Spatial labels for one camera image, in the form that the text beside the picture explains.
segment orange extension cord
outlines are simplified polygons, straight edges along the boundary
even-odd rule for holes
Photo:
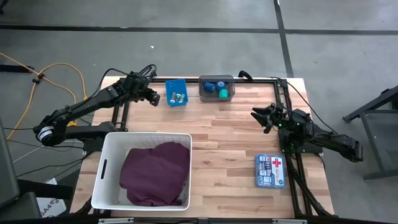
[[[13,62],[17,63],[17,64],[20,65],[20,66],[22,66],[22,67],[24,67],[24,68],[30,70],[31,72],[33,72],[33,73],[36,74],[37,76],[39,76],[40,74],[44,73],[44,71],[46,71],[47,69],[49,69],[49,68],[51,68],[51,67],[54,67],[54,66],[56,66],[56,65],[66,65],[66,66],[69,66],[69,67],[73,68],[74,70],[76,70],[77,73],[79,73],[80,78],[81,78],[81,82],[82,82],[82,84],[83,84],[83,99],[84,99],[84,100],[87,99],[86,86],[85,86],[85,79],[83,78],[83,75],[81,74],[81,72],[79,71],[79,69],[77,69],[77,68],[74,67],[73,65],[70,65],[70,64],[68,64],[68,63],[54,63],[54,64],[52,64],[52,65],[49,65],[49,66],[43,68],[40,72],[36,72],[35,70],[33,70],[33,69],[31,69],[31,68],[25,66],[24,64],[22,64],[22,63],[18,62],[17,60],[11,58],[10,56],[7,56],[7,55],[5,55],[5,54],[3,54],[3,53],[1,53],[1,52],[0,52],[0,55],[6,57],[6,58],[9,59],[9,60],[12,60]],[[51,84],[53,84],[53,85],[59,87],[59,88],[63,88],[63,89],[66,90],[67,92],[69,92],[69,93],[72,95],[74,102],[76,103],[76,96],[75,96],[75,94],[73,94],[73,92],[72,92],[70,89],[68,89],[67,87],[64,87],[64,86],[62,86],[62,85],[59,85],[59,84],[57,84],[57,83],[54,83],[54,82],[52,82],[51,80],[49,80],[48,78],[43,77],[43,79],[44,79],[45,81],[47,81],[47,82],[49,82],[49,83],[51,83]],[[22,114],[21,118],[19,119],[18,123],[15,125],[14,129],[17,129],[17,128],[18,128],[18,126],[20,125],[20,123],[22,122],[22,120],[25,118],[27,112],[29,111],[30,105],[32,104],[33,94],[34,94],[34,91],[35,91],[36,87],[37,87],[37,84],[34,83],[33,86],[32,86],[32,91],[30,92],[30,97],[29,97],[29,102],[28,102],[28,104],[27,104],[27,107],[26,107],[24,113]],[[7,140],[9,140],[9,139],[11,138],[11,136],[14,134],[14,131],[15,131],[15,130],[12,130],[12,131],[11,131],[11,133],[10,133],[10,134],[8,135],[8,137],[7,137]]]

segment gray floor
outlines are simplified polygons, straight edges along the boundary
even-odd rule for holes
[[[280,6],[287,29],[398,29],[395,13],[398,3],[394,0],[280,0]],[[278,27],[271,0],[13,0],[5,11],[0,23]],[[257,77],[286,77],[278,34],[0,30],[0,37],[1,52],[37,69],[55,62],[75,65],[85,76],[88,93],[95,89],[109,67],[130,71],[149,63],[157,64],[159,75],[235,75],[246,70]],[[346,124],[341,118],[384,89],[397,85],[398,37],[288,35],[287,43],[294,77],[305,79],[312,106],[330,126],[359,139],[364,146],[365,161],[359,164],[352,164],[337,153],[325,152],[326,174],[336,214],[345,218],[397,222],[398,178],[362,180],[364,174],[377,171],[376,161],[361,122],[355,120]],[[11,62],[0,58],[0,63]],[[73,70],[53,68],[47,76],[71,88],[81,100],[80,77]],[[0,117],[4,126],[14,127],[29,99],[33,75],[2,73],[1,77]],[[67,92],[43,82],[21,127],[33,127],[46,114],[71,103]],[[18,131],[13,139],[38,144],[30,131]],[[35,149],[14,142],[9,146],[14,160]],[[64,153],[40,149],[15,162],[14,166],[17,174],[21,174],[45,165],[66,164],[80,158],[80,153],[79,149]],[[23,178],[45,181],[66,168],[69,166],[51,167]]]

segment red cross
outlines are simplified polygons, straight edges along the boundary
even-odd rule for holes
[[[272,164],[274,164],[274,165],[275,165],[275,167],[276,167],[276,168],[278,168],[278,167],[279,167],[279,165],[281,165],[281,162],[279,162],[279,160],[278,160],[278,159],[275,159],[274,161],[272,161]]]

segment blue first aid box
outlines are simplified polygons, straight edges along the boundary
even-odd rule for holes
[[[256,186],[285,189],[285,161],[280,155],[258,154],[256,163]]]

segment blue plastic container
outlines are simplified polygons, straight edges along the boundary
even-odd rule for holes
[[[165,82],[166,85],[166,97],[167,104],[170,106],[182,106],[188,103],[188,94],[187,94],[187,84],[185,83],[185,79],[179,80],[170,80]],[[176,101],[175,103],[171,103],[173,93],[185,94],[183,101],[180,103]]]

